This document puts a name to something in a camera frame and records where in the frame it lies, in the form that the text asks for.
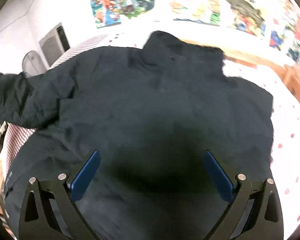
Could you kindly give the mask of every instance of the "black jacket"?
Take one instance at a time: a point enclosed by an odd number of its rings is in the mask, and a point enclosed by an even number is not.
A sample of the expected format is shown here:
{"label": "black jacket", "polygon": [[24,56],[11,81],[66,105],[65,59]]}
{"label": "black jacket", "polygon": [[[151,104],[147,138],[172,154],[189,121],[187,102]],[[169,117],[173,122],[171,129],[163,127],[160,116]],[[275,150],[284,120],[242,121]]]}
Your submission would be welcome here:
{"label": "black jacket", "polygon": [[144,49],[101,47],[45,74],[0,74],[0,118],[39,128],[8,172],[18,236],[30,177],[102,163],[76,204],[101,239],[202,239],[223,213],[202,164],[209,149],[248,178],[271,177],[272,96],[222,73],[220,49],[155,32]]}

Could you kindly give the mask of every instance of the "striped fabric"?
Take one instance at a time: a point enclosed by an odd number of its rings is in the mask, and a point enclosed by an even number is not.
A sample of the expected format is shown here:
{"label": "striped fabric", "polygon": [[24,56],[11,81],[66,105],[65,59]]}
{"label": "striped fabric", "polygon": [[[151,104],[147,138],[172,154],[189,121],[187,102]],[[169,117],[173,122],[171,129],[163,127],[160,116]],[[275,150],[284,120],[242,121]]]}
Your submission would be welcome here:
{"label": "striped fabric", "polygon": [[[93,37],[89,40],[84,41],[83,43],[68,49],[55,63],[50,67],[50,69],[60,65],[61,63],[66,62],[68,59],[90,49],[94,49],[102,46],[102,41],[108,37],[106,35],[100,35]],[[14,124],[9,124],[6,136],[4,138],[3,148],[1,151],[2,154],[2,172],[4,180],[7,177],[8,170],[11,166],[13,159],[18,154],[21,147],[29,139],[31,135],[35,132],[35,129],[26,129],[19,127]]]}

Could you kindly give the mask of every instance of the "blue gripper pad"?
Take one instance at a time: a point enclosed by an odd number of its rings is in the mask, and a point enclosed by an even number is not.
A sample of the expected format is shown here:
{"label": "blue gripper pad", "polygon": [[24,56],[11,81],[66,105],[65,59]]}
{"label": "blue gripper pad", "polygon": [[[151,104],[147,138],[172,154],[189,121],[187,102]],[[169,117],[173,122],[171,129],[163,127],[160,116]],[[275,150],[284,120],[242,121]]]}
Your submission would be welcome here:
{"label": "blue gripper pad", "polygon": [[231,204],[234,200],[233,184],[210,151],[204,153],[204,166],[221,198]]}
{"label": "blue gripper pad", "polygon": [[84,164],[77,176],[71,183],[70,200],[75,202],[82,199],[93,176],[96,174],[101,164],[101,155],[99,151],[94,151],[88,161]]}

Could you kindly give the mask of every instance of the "polka dot bed sheet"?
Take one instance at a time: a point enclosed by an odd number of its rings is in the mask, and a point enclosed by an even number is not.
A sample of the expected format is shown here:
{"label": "polka dot bed sheet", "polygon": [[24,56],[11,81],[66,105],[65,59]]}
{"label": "polka dot bed sheet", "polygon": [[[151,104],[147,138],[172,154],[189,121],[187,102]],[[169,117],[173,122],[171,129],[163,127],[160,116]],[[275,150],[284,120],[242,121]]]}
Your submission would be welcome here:
{"label": "polka dot bed sheet", "polygon": [[[69,49],[51,68],[81,52],[97,47],[142,48],[146,40],[141,40],[137,42],[125,33],[97,36]],[[271,121],[274,128],[274,141],[270,168],[279,192],[284,239],[287,239],[300,223],[300,104],[276,73],[267,66],[259,65],[251,68],[224,60],[223,73],[229,77],[236,76],[249,80],[273,95]],[[13,158],[34,132],[35,129],[9,125],[2,149],[4,178]]]}

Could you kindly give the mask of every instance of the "mattress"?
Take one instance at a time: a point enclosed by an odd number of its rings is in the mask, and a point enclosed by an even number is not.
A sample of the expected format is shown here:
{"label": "mattress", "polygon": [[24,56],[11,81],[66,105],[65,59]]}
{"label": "mattress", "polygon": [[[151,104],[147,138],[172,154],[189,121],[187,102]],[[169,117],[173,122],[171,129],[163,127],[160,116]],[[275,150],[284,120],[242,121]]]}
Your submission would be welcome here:
{"label": "mattress", "polygon": [[[143,41],[134,41],[125,33],[114,33],[91,38],[65,52],[52,68],[75,55],[101,46],[142,48]],[[286,240],[300,223],[300,103],[288,91],[277,74],[269,67],[247,67],[224,60],[223,73],[241,77],[273,95],[271,121],[274,141],[270,154],[270,168],[278,189]],[[6,178],[13,158],[35,132],[10,124],[2,149],[2,168]]]}

